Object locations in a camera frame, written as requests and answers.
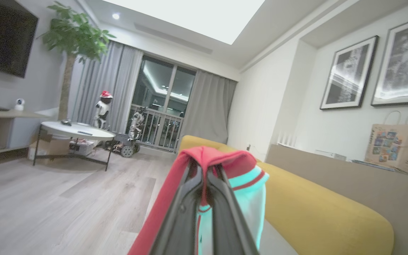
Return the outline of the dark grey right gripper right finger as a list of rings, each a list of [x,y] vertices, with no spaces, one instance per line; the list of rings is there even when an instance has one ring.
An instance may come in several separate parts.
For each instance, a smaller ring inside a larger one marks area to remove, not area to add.
[[[213,210],[213,254],[258,255],[259,251],[222,165],[209,168],[206,185],[207,199]]]

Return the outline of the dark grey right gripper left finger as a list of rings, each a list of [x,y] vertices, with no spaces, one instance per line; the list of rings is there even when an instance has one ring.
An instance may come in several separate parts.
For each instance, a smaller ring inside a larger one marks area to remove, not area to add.
[[[189,163],[154,240],[151,255],[194,255],[197,211],[202,198],[203,170]]]

